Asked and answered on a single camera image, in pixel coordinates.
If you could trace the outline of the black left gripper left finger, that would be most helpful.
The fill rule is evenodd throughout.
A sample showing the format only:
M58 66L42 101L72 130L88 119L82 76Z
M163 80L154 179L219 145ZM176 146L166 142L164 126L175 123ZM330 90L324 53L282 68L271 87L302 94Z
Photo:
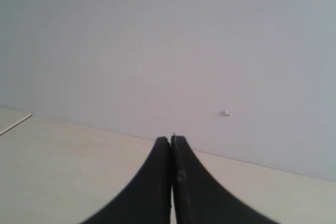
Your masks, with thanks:
M130 182L84 223L170 223L171 148L158 137Z

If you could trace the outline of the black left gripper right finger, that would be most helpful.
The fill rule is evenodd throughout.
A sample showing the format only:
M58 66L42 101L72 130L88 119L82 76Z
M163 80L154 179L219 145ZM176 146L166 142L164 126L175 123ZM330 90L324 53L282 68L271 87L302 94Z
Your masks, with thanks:
M203 166L184 136L171 137L177 223L275 223L226 190Z

